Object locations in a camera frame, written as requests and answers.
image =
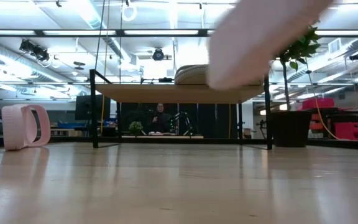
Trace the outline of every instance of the small plant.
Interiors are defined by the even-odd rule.
[[[317,27],[309,26],[308,32],[302,35],[294,43],[290,44],[285,50],[283,50],[278,58],[283,66],[283,76],[285,85],[285,101],[287,102],[287,108],[290,109],[290,96],[288,94],[287,83],[287,66],[286,63],[290,63],[291,68],[298,71],[298,62],[307,66],[307,58],[311,58],[316,50],[320,47],[317,40],[319,36],[316,34]]]
[[[129,125],[129,132],[134,136],[138,136],[141,134],[143,130],[142,123],[139,121],[134,121]]]

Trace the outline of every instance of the pink object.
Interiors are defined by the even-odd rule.
[[[335,103],[333,98],[317,98],[319,108],[333,108]],[[307,99],[302,102],[302,110],[317,108],[314,98]]]
[[[37,137],[37,123],[31,112],[35,109],[41,128],[41,138]],[[2,130],[5,150],[18,150],[24,147],[40,147],[49,142],[50,123],[47,111],[39,105],[13,105],[2,108]]]
[[[358,140],[358,122],[335,123],[335,136],[339,139]]]
[[[263,78],[269,60],[299,38],[333,0],[242,0],[209,45],[208,85],[230,89]]]

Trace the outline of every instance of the black pot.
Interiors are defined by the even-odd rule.
[[[282,111],[271,114],[274,144],[279,147],[305,147],[311,113],[308,111]]]

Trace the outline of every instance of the monitor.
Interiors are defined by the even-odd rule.
[[[110,118],[110,101],[108,97],[104,97],[104,113],[103,119]],[[96,95],[96,119],[100,120],[102,116],[103,95]],[[77,96],[75,103],[75,119],[91,120],[91,96]]]

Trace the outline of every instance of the man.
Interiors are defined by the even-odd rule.
[[[164,105],[162,103],[159,103],[157,105],[157,112],[154,114],[152,123],[150,125],[150,130],[153,132],[169,133],[170,119],[171,116],[167,113],[164,113]]]

